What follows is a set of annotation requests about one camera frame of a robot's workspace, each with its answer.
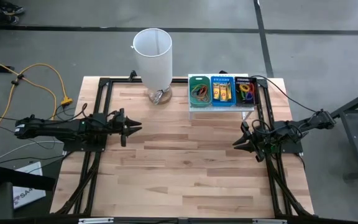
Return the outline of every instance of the yellow extension cord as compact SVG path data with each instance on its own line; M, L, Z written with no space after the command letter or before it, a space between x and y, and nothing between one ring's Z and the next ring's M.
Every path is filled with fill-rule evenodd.
M27 68L23 69L23 71L21 71L20 73L17 73L13 70L11 70L10 68L7 68L6 66L4 66L3 64L0 63L0 66L2 68L5 68L6 70L12 72L13 74L15 74L16 76L19 76L20 74L24 73L25 71L27 71L28 69L32 68L32 67L36 67L36 66L46 66L50 69L52 69L59 77L60 79L60 83L62 84L62 89L63 89L63 95L64 95L64 100L61 102L61 105L69 105L73 100L69 97L67 97L66 95L66 89L65 89L65 86L64 86L64 83L63 83L63 80L62 80L62 76L60 76L59 72L54 69L52 66L48 65L48 64L45 64L45 63L36 63L36 64L33 64L33 65L30 65L28 66ZM54 117L56 116L56 105L57 105L57 102L56 102L56 95L50 90L48 89L47 87L44 87L42 85L38 85L38 84L35 84L33 83L32 81L26 79L26 78L22 78L24 81L30 83L31 85L33 86L36 86L36 87L39 87L41 89L44 89L46 91L48 91L52 96L53 96L53 99L54 99L54 109L53 109L53 115L52 115L52 120L54 119ZM13 95L13 91L15 89L15 85L12 84L12 88L11 88L11 91L9 93L9 98L8 98L8 101L7 101L7 105L6 105L6 108L5 108L5 111L4 113L2 114L1 118L0 118L0 123L3 119L3 117L5 117L8 109L9 109L9 106L11 105L11 100L12 100L12 95Z

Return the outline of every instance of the green bin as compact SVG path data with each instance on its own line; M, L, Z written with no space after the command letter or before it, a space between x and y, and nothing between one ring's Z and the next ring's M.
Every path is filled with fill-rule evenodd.
M208 99L206 101L199 101L197 98L195 98L191 95L191 91L195 87L197 87L197 85L200 85L200 84L206 85L206 87L207 87L206 96L208 97ZM211 102L212 102L211 81L209 80L208 77L205 77L205 76L190 77L190 79L189 79L189 99L190 99L190 105L192 107L202 108L202 107L211 105Z

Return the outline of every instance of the wooden surface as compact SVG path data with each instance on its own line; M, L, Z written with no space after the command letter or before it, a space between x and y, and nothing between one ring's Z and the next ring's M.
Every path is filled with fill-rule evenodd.
M285 90L281 78L272 80ZM84 103L86 113L93 112L98 82L99 77L84 77L76 113ZM241 113L196 113L189 121L187 84L172 87L171 101L155 106L142 84L113 86L110 110L125 108L130 119L143 123L143 129L127 139L127 147L120 146L118 135L108 137L92 215L273 217L265 161L258 163L254 153L232 148L242 135ZM285 96L272 85L269 91L275 119L291 119ZM256 118L253 112L247 121ZM63 161L51 212L78 185L83 156L75 152ZM283 163L289 188L313 212L301 161L285 154Z

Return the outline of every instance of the concrete floor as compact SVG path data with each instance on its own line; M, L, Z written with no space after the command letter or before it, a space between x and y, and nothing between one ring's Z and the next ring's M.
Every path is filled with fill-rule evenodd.
M108 27L206 27L258 28L253 0L85 0L16 1L28 11L22 25L108 26ZM358 1L355 0L260 0L266 29L351 29L358 30ZM137 68L130 48L131 32L46 32L0 30L0 62L16 70L37 63L49 63L61 74L67 93L78 97L82 77L88 75L128 76ZM259 34L172 33L173 74L232 73L265 75ZM275 77L285 79L287 92L299 102L318 110L333 111L358 96L358 35L267 35ZM35 68L27 77L54 91L62 90L56 75ZM9 95L13 75L0 73L0 114ZM26 83L14 94L10 118L30 114L52 115L52 97ZM294 119L311 115L291 103ZM3 121L13 129L12 121ZM0 129L0 155L28 143ZM312 131L302 141L306 175L314 210L326 218L358 221L358 181L345 183L344 173L357 169L340 121L330 131ZM6 159L60 154L38 146L24 148ZM21 167L29 161L15 161L6 167ZM56 177L59 164L44 169ZM46 213L51 196L21 208Z

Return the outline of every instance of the white lamp shade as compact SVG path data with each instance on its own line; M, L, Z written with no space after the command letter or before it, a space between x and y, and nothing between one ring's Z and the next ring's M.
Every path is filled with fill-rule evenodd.
M172 39L157 28L136 34L132 48L139 69L137 74L149 90L164 90L172 82Z

